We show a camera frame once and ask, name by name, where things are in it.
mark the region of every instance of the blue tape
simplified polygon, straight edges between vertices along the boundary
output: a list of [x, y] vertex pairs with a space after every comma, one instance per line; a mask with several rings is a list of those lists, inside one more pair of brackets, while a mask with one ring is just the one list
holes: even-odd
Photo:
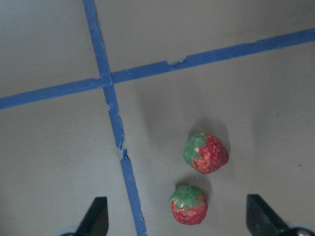
[[264, 51], [311, 41], [315, 41], [315, 29], [308, 29], [300, 32], [267, 38], [254, 43], [239, 44], [232, 47], [198, 53], [187, 56], [184, 60], [178, 63], [168, 63], [166, 61], [161, 61], [153, 64], [121, 70], [113, 72], [112, 78], [113, 82], [116, 84], [124, 81], [140, 79], [148, 76], [186, 69], [189, 67], [212, 63], [220, 60], [227, 60], [250, 54], [261, 53]]
[[116, 146], [119, 149], [122, 149], [124, 141], [123, 123], [119, 116], [116, 92], [110, 74], [108, 57], [102, 40], [102, 33], [97, 23], [95, 4], [93, 0], [83, 0], [83, 4], [90, 29], [98, 71], [101, 76], [100, 79], [106, 81], [106, 84], [109, 84], [105, 86], [103, 90], [106, 98], [106, 103], [109, 107], [108, 113], [115, 136]]
[[[254, 43], [240, 44], [228, 48], [222, 48], [204, 53], [194, 54], [191, 56], [187, 56], [184, 60], [180, 61], [179, 63], [168, 63], [166, 61], [161, 61], [153, 64], [148, 64], [111, 73], [112, 78], [107, 82], [105, 82], [103, 78], [101, 78], [101, 80], [103, 81], [100, 80], [96, 81], [97, 79], [88, 79], [84, 81], [78, 81], [65, 85], [54, 86], [50, 88], [44, 88], [31, 92], [21, 93], [18, 95], [0, 98], [0, 110], [48, 98], [64, 96], [92, 89], [98, 89], [100, 87], [107, 87], [112, 84], [117, 84], [124, 81], [140, 79], [152, 75], [176, 71], [220, 60], [232, 59], [249, 54], [260, 53], [272, 49], [279, 49], [311, 41], [315, 41], [315, 29], [308, 29], [300, 32], [263, 39]], [[100, 65], [99, 66], [100, 74], [106, 74], [107, 72], [103, 73], [103, 71], [106, 71], [105, 66], [102, 67], [103, 64], [99, 63], [99, 61], [97, 62]]]
[[25, 92], [9, 97], [0, 98], [0, 110], [49, 98], [65, 96], [93, 89], [99, 89], [103, 88], [104, 86], [106, 86], [105, 81], [92, 78], [64, 85], [42, 88], [31, 92]]
[[136, 226], [137, 235], [147, 236], [146, 233], [147, 227], [142, 216], [139, 194], [133, 176], [131, 160], [127, 155], [127, 149], [124, 149], [120, 163], [123, 170], [129, 203], [131, 206], [131, 211], [133, 215], [134, 224]]

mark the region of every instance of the green strawberry calyx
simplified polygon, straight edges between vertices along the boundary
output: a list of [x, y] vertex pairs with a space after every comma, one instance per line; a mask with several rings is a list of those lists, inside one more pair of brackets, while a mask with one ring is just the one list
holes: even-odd
[[188, 212], [189, 207], [196, 208], [197, 201], [204, 205], [204, 202], [200, 195], [202, 190], [196, 186], [184, 185], [178, 187], [173, 195], [170, 197], [169, 202], [175, 201], [176, 210], [184, 208], [185, 212]]
[[187, 164], [193, 164], [194, 158], [201, 157], [196, 149], [206, 146], [205, 142], [207, 140], [208, 138], [205, 136], [205, 134], [195, 134], [188, 140], [184, 148], [184, 159]]

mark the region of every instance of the red strawberry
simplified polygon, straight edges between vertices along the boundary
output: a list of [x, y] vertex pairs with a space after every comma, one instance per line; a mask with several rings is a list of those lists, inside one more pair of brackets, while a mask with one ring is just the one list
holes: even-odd
[[184, 159], [203, 174], [216, 171], [228, 162], [221, 141], [210, 134], [195, 134], [185, 145]]
[[169, 201], [175, 219], [185, 225], [200, 224], [208, 210], [207, 199], [195, 186], [178, 187]]

